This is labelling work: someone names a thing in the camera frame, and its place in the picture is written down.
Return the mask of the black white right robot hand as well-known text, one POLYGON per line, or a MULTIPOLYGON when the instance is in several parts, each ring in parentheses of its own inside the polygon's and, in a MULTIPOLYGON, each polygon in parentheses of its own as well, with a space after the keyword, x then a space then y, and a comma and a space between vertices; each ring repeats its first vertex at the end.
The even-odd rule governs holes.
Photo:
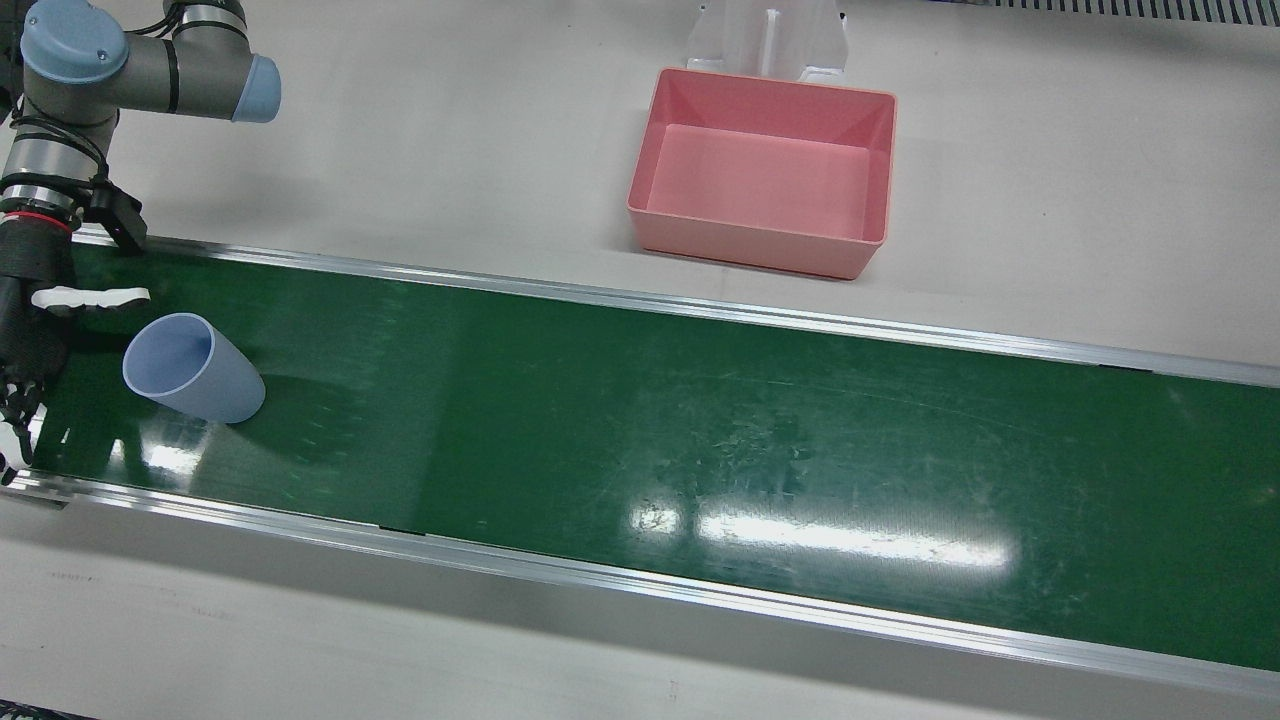
POLYGON ((1 224, 3 484, 31 468, 31 425, 67 365, 74 319, 148 304, 142 287, 84 290, 76 278, 72 231, 32 211, 1 224))

